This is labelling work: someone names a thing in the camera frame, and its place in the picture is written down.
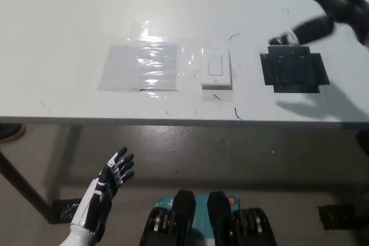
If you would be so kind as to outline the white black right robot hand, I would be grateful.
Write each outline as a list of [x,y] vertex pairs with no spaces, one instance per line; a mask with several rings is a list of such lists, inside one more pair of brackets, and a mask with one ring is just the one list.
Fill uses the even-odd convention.
[[334,25],[345,24],[358,42],[368,47],[368,2],[365,0],[313,0],[325,14],[314,17],[269,40],[271,46],[299,46],[330,36]]

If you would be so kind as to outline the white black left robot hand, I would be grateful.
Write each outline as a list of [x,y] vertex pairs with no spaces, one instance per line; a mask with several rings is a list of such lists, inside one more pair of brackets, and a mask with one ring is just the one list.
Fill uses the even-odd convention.
[[126,155],[127,147],[117,151],[92,180],[71,221],[97,235],[105,231],[105,225],[112,207],[112,200],[120,187],[134,172],[134,154]]

